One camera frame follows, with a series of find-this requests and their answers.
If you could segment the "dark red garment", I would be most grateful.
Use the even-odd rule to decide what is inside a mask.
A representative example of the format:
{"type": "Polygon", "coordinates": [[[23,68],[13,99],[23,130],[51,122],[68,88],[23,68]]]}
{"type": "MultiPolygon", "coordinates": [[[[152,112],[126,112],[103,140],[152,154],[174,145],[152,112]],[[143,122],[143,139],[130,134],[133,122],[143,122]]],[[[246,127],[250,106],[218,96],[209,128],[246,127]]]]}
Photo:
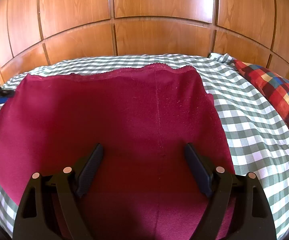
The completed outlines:
{"type": "Polygon", "coordinates": [[[96,239],[189,239],[208,203],[185,161],[234,167],[213,98],[191,66],[27,75],[0,110],[0,185],[19,203],[35,172],[104,159],[81,211],[96,239]]]}

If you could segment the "wooden panelled wardrobe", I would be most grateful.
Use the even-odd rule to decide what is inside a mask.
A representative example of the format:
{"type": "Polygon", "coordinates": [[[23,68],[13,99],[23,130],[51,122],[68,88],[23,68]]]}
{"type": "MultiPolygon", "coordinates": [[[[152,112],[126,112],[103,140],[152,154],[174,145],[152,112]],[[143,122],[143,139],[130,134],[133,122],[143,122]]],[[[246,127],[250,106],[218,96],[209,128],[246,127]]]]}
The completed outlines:
{"type": "Polygon", "coordinates": [[[81,57],[213,52],[289,79],[289,0],[0,0],[0,84],[81,57]]]}

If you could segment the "red plaid pillow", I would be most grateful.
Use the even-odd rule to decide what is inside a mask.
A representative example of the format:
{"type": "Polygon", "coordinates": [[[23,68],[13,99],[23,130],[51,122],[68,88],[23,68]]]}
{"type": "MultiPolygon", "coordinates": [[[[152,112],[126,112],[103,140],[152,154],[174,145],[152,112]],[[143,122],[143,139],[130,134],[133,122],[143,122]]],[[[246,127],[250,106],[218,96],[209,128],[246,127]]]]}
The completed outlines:
{"type": "Polygon", "coordinates": [[[289,80],[255,64],[234,60],[234,65],[275,108],[289,129],[289,80]]]}

